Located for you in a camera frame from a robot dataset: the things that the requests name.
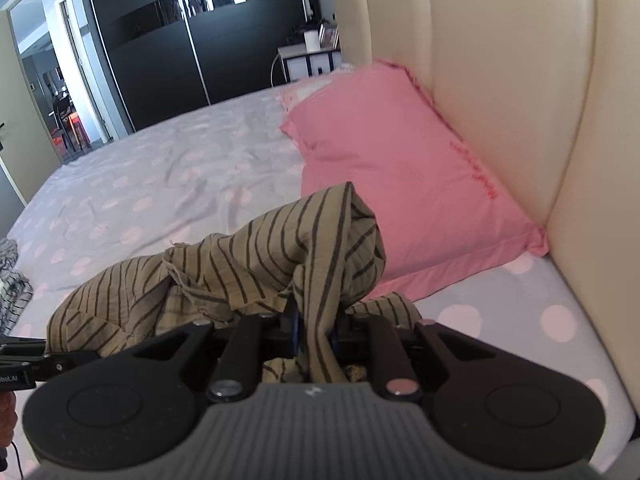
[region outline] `headboard panel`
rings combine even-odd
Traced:
[[[417,73],[548,227],[559,270],[640,409],[640,0],[336,3],[344,59]]]

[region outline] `wardrobe door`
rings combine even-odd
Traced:
[[[302,0],[183,1],[212,103],[270,87],[278,47],[305,23]]]
[[[178,0],[93,0],[107,56],[139,130],[207,105]]]

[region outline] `mattress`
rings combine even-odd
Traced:
[[[44,338],[77,286],[123,259],[232,233],[300,197],[303,159],[280,132],[273,90],[174,118],[60,168],[9,233],[34,286],[13,335]],[[417,302],[462,332],[586,382],[606,406],[592,464],[604,470],[632,432],[634,411],[606,352],[553,264],[528,254]],[[18,415],[28,398],[18,393]],[[20,423],[23,468],[37,466]],[[12,451],[5,478],[18,479]]]

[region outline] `pillow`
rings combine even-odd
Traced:
[[[336,76],[353,72],[355,67],[349,63],[343,63],[333,72],[325,75],[310,77],[296,83],[283,86],[276,94],[276,99],[284,106],[287,112],[313,94],[330,85]]]
[[[429,102],[405,69],[375,63],[336,78],[282,125],[306,162],[303,196],[352,181],[375,212],[387,261],[370,297],[419,300],[548,251],[542,227]]]

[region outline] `doorway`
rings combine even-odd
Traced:
[[[111,141],[82,65],[67,0],[18,0],[10,9],[24,76],[60,160]]]

